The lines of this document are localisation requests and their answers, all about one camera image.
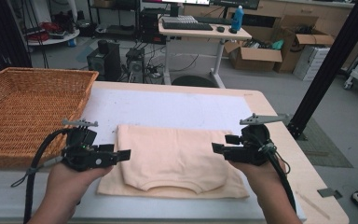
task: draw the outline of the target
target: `woven basket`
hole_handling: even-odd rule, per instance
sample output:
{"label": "woven basket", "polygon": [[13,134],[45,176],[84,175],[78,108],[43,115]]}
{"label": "woven basket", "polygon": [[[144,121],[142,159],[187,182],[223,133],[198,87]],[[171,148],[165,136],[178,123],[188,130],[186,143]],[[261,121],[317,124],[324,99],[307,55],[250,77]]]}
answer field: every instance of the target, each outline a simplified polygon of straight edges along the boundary
{"label": "woven basket", "polygon": [[[43,140],[80,119],[98,72],[7,68],[0,72],[0,169],[25,168]],[[65,136],[46,149],[41,162],[60,155]]]}

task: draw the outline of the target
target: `standing desk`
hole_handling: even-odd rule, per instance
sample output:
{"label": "standing desk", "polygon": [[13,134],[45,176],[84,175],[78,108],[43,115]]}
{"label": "standing desk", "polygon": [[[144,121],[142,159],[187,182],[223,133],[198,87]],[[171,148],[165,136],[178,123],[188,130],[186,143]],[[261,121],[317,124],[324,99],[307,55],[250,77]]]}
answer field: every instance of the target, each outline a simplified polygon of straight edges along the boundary
{"label": "standing desk", "polygon": [[[219,76],[219,67],[220,61],[222,60],[223,48],[226,40],[246,40],[252,38],[246,31],[242,28],[236,33],[232,34],[228,31],[228,25],[217,25],[211,24],[213,27],[212,31],[201,31],[201,30],[173,30],[173,29],[164,29],[162,27],[161,21],[158,24],[158,30],[162,35],[166,35],[166,51],[165,51],[165,66],[164,66],[164,82],[166,85],[171,85],[170,78],[170,53],[174,49],[175,53],[190,53],[190,54],[205,54],[205,55],[214,55],[216,60],[214,61],[214,68],[211,69],[211,76],[216,82],[219,88],[225,88],[225,85],[222,82],[222,79]],[[218,26],[225,27],[223,33],[216,31]],[[171,40],[171,36],[181,36],[181,37],[199,37],[199,38],[211,38],[211,39],[220,39],[217,43],[217,49],[213,49],[216,43],[212,42],[200,42],[200,41],[185,41],[185,40]]]}
{"label": "standing desk", "polygon": [[[112,92],[112,97],[103,98],[99,92]],[[115,97],[120,93],[122,98]],[[154,105],[149,106],[151,101],[145,102],[145,95],[151,95]],[[171,96],[175,102],[168,103],[164,97]],[[211,107],[204,108],[205,102],[198,102],[201,97],[210,97]],[[227,102],[240,100],[241,104],[227,105]],[[188,102],[200,105],[201,110],[186,107]],[[248,106],[252,113],[259,115],[276,115],[275,111],[260,91],[227,90],[215,88],[195,88],[168,85],[147,85],[135,83],[95,82],[91,89],[91,96],[84,114],[86,119],[94,121],[90,112],[101,113],[106,102],[118,104],[115,110],[104,111],[110,115],[111,121],[123,118],[132,120],[133,123],[149,122],[156,123],[167,120],[168,124],[180,125],[186,123],[194,128],[205,128],[216,122],[231,122],[228,118],[235,115],[234,122],[237,124],[237,116],[240,108]],[[188,115],[207,117],[208,114],[222,114],[222,121],[214,119],[200,119],[198,122],[188,122]],[[111,129],[104,131],[106,122],[99,121],[100,127],[95,131],[97,138],[103,135],[110,136],[113,143]],[[297,202],[301,205],[307,218],[306,223],[349,223],[349,219],[334,197],[322,198],[317,189],[326,188],[325,183],[310,164],[305,154],[298,147],[296,141],[281,122],[269,123],[267,127],[270,137],[275,143],[282,157],[289,162],[292,172],[288,175],[289,182],[295,194]],[[94,144],[108,144],[107,139]],[[25,185],[11,189],[10,184],[23,176],[24,170],[0,170],[0,223],[21,223],[24,209]],[[48,177],[48,171],[42,171],[36,175],[34,184],[34,209],[40,204]],[[256,197],[246,185],[250,198],[246,200],[220,199],[220,200],[170,200],[124,196],[97,195],[99,181],[89,187],[77,207],[74,218],[75,223],[263,223],[261,209],[257,205]]]}

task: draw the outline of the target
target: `floor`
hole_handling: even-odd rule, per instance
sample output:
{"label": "floor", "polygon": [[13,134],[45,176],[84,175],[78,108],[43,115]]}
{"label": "floor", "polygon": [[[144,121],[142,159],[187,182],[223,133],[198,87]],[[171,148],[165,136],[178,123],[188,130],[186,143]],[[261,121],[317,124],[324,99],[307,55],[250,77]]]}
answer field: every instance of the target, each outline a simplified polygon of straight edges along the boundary
{"label": "floor", "polygon": [[[96,48],[97,39],[79,37],[77,46],[70,48],[65,43],[45,46],[49,68],[87,69],[85,48]],[[129,48],[136,44],[130,41],[119,41],[120,54],[125,55]],[[146,57],[153,55],[154,65],[163,63],[165,48],[159,45],[145,47]],[[31,53],[33,66],[44,67],[42,50],[40,47]],[[213,67],[214,58],[199,56],[192,63],[195,56],[173,55],[171,60],[172,76],[198,75],[207,77],[209,68]],[[279,113],[296,113],[296,109],[310,82],[301,81],[291,74],[277,74],[275,72],[245,72],[232,68],[228,59],[223,59],[220,66],[220,77],[226,88],[262,91],[275,111]],[[355,81],[351,90],[343,89],[345,77],[338,75],[320,102],[313,117],[325,133],[332,139],[341,152],[353,165],[353,168],[331,168],[316,166],[315,169],[325,184],[338,190],[342,198],[338,202],[350,218],[350,223],[358,223],[358,207],[351,200],[351,194],[358,190],[358,82]],[[148,79],[148,82],[160,83],[160,80]]]}

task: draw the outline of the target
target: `table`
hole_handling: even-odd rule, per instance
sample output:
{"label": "table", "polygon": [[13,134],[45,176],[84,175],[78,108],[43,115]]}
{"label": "table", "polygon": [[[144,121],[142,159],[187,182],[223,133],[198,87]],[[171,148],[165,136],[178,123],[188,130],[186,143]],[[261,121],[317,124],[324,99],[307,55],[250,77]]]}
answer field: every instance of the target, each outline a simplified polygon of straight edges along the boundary
{"label": "table", "polygon": [[[114,91],[126,93],[128,99],[136,102],[144,101],[145,95],[169,95],[175,97],[176,101],[172,103],[177,105],[176,108],[183,108],[186,111],[186,106],[189,101],[197,103],[196,95],[202,97],[210,96],[214,99],[218,106],[214,108],[214,114],[227,114],[222,120],[224,123],[231,122],[227,118],[237,117],[240,108],[245,105],[249,106],[251,112],[259,115],[276,115],[275,111],[260,91],[242,91],[242,90],[227,90],[215,88],[194,88],[194,87],[180,87],[168,85],[148,85],[148,84],[135,84],[135,83],[115,83],[115,82],[95,82],[91,91],[88,105],[86,106],[85,113],[90,111],[99,112],[99,106],[103,106],[105,102],[117,99],[114,97],[103,99],[100,95],[95,95],[98,91]],[[246,104],[224,106],[226,102],[225,97],[228,99],[235,98],[236,101],[242,99]],[[164,106],[162,98],[157,102],[160,107],[150,107],[145,111],[142,107],[138,110],[129,110],[130,107],[118,106],[117,113],[128,120],[138,122],[141,116],[145,116],[144,120],[147,122],[155,122],[153,120],[171,120],[172,122],[183,122],[187,118],[183,117],[183,113],[178,111],[174,113],[176,108]],[[148,106],[147,102],[143,102],[143,107]],[[190,111],[195,111],[197,108],[189,108]],[[204,108],[199,112],[198,116],[211,114],[209,108]],[[197,123],[192,122],[195,128],[207,127],[213,125],[213,122],[203,122],[200,120]],[[281,122],[267,124],[270,131],[272,141],[275,143],[278,151],[284,159],[286,159],[292,167],[292,172],[288,175],[289,182],[295,194],[297,202],[305,213],[307,218],[306,223],[349,223],[349,219],[343,209],[339,206],[334,197],[322,198],[317,189],[325,189],[326,185],[318,176],[313,166],[308,161],[305,154],[296,144],[286,127]],[[241,130],[235,127],[235,134]],[[101,130],[98,130],[98,137],[103,136]],[[11,189],[9,185],[21,178],[24,171],[15,170],[0,170],[0,223],[20,223],[23,213],[25,185],[21,185],[15,189]],[[34,208],[36,208],[43,197],[46,187],[48,172],[44,171],[36,175],[34,184]],[[120,197],[120,196],[105,196],[96,195],[95,190],[98,186],[98,181],[94,182],[85,196],[82,198],[82,203],[76,209],[74,222],[87,222],[87,223],[119,223],[123,221],[132,221],[132,223],[157,223],[159,221],[164,223],[169,222],[184,222],[184,223],[209,223],[217,221],[218,223],[244,223],[249,220],[248,216],[256,216],[252,223],[262,223],[262,213],[256,204],[256,197],[250,191],[251,197],[245,201],[234,199],[222,200],[159,200],[151,198],[136,198],[136,197]]]}
{"label": "table", "polygon": [[[172,48],[172,45],[177,44],[178,49],[175,50],[177,53],[193,53],[193,54],[206,54],[216,56],[214,61],[214,68],[211,69],[211,76],[216,82],[219,88],[225,88],[225,85],[222,82],[218,72],[220,67],[220,61],[222,59],[223,48],[226,43],[226,40],[246,40],[252,38],[246,31],[242,28],[236,33],[232,34],[228,31],[230,28],[229,25],[217,25],[211,24],[213,27],[212,31],[201,31],[201,30],[171,30],[164,29],[162,23],[158,24],[158,30],[162,35],[166,35],[166,51],[165,51],[165,66],[164,66],[164,82],[166,85],[171,85],[170,71],[169,71],[169,55]],[[225,27],[223,33],[216,31],[218,26]],[[200,38],[213,38],[220,39],[217,44],[216,51],[210,51],[209,48],[215,43],[211,42],[199,42],[199,41],[175,41],[171,40],[171,36],[182,36],[182,37],[200,37]]]}

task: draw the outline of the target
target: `hand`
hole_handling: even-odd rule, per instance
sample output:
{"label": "hand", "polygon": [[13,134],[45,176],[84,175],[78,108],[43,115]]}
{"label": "hand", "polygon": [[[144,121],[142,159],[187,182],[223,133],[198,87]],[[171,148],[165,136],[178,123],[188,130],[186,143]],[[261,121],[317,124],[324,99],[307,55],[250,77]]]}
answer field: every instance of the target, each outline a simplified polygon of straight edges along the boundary
{"label": "hand", "polygon": [[[248,178],[267,223],[301,223],[287,198],[277,172],[269,161],[260,166],[233,161],[229,163]],[[284,163],[281,160],[279,163],[285,171]]]}
{"label": "hand", "polygon": [[107,175],[112,168],[78,172],[61,162],[54,165],[48,175],[45,197],[29,223],[66,223],[89,185]]}
{"label": "hand", "polygon": [[[264,193],[265,190],[269,190],[271,186],[282,185],[277,172],[269,161],[260,166],[234,161],[229,161],[229,163],[246,175],[249,185],[257,196]],[[284,163],[281,160],[279,163],[285,172]]]}

